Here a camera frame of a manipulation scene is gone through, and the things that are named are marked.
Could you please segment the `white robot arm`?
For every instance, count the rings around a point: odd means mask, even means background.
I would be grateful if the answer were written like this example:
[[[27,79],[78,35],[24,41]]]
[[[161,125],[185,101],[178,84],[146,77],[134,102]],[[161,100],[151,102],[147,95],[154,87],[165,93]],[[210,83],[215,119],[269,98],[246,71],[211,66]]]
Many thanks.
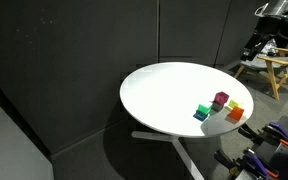
[[[254,15],[258,17],[258,22],[244,46],[241,55],[243,61],[252,60],[271,39],[279,47],[288,44],[288,0],[267,0],[255,10]]]

